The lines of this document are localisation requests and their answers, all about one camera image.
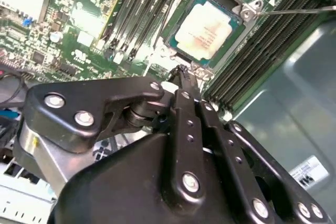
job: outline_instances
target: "capacitor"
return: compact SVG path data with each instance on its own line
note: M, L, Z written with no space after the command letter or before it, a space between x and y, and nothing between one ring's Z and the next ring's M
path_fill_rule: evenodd
M82 9L83 9L83 4L82 4L82 2L77 2L77 3L76 3L76 7L77 7L77 9L82 10Z
M50 40L54 43L59 43L63 39L63 34L60 31L50 33Z

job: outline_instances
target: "ram slot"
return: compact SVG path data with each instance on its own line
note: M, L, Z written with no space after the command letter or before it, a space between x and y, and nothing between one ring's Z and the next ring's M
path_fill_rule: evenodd
M139 17L141 17L141 19L138 19L134 26L131 28L131 30L127 33L123 46L121 47L122 49L126 50L128 48L130 42L135 37L138 30L141 28L141 24L143 23L144 19L146 19L147 15L151 13L151 10L153 9L152 6L155 4L155 0L150 0L149 2L147 2L146 6L142 8L139 14Z
M134 3L136 0L123 0L120 10L116 16L115 21L113 22L110 30L112 34L115 36L119 33L120 27L128 20L129 13L131 9L134 7Z
M133 26L141 20L143 17L140 15L144 9L146 9L150 0L136 0L134 8L131 10L129 15L129 21L124 23L120 29L120 32L115 38L115 44L118 45L122 38L127 36L129 31L132 30Z
M137 40L134 43L134 47L131 50L130 53L130 59L134 58L134 56L137 54L139 48L144 43L146 37L148 36L149 31L151 30L151 26L154 24L154 21L159 16L159 13L162 11L163 7L169 3L171 0L153 0L153 3L150 5L151 9L148 12L149 16L147 18L147 21L144 25L139 24L137 30L141 29L141 32L137 38Z
M296 0L283 0L277 9L289 9L294 1ZM213 82L213 85L207 90L207 93L211 93L212 97L218 99L217 94L220 94L223 90L222 83L226 81L236 72L238 67L246 60L255 47L258 46L258 43L268 34L270 28L278 23L280 20L279 16L270 16L258 29L258 31L253 35L253 39L250 39L247 44L242 48L238 55L230 62L226 68L222 70L222 74Z
M329 0L283 0L277 9L310 9L328 4ZM316 19L316 15L269 16L227 65L205 96L232 107L265 74L284 52Z

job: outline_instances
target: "blue connector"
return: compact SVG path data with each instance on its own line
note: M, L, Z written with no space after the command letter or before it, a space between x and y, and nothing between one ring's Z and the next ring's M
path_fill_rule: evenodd
M32 22L33 22L33 18L25 18L25 19L23 20L22 25L23 25L24 27L28 27L28 26L30 26L30 25L32 24Z

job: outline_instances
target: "gray surface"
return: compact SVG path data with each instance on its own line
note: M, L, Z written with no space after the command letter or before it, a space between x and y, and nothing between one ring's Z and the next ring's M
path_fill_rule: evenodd
M19 85L19 81L13 77L7 77L0 81L0 102L8 99L15 92ZM21 91L19 95L13 99L13 102L22 102L25 98L25 92Z
M308 192L336 222L336 22L320 26L236 120L287 170L315 155L329 177Z
M36 160L44 177L59 196L69 179L94 163L92 151L75 154L64 151L50 140L37 135L23 122L19 142Z

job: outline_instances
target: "motherboard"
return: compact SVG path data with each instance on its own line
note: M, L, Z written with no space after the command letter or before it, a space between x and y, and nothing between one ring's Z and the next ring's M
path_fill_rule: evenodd
M243 84L236 85L229 77L248 71L244 60L250 65L259 58L274 61L272 56L260 56L260 51L254 54L259 58L247 57L254 50L250 42L260 38L263 45L261 35L274 28L278 33L270 34L271 42L279 46L276 51L285 51L290 45L281 48L285 40L275 38L315 21L308 17L300 21L302 17L295 15L270 19L258 13L317 6L312 0L0 0L0 62L40 82L146 75L163 80L184 64L209 99L232 106L247 86L218 93L223 79L230 87L239 87ZM277 26L295 18L295 26ZM224 97L227 92L229 101Z

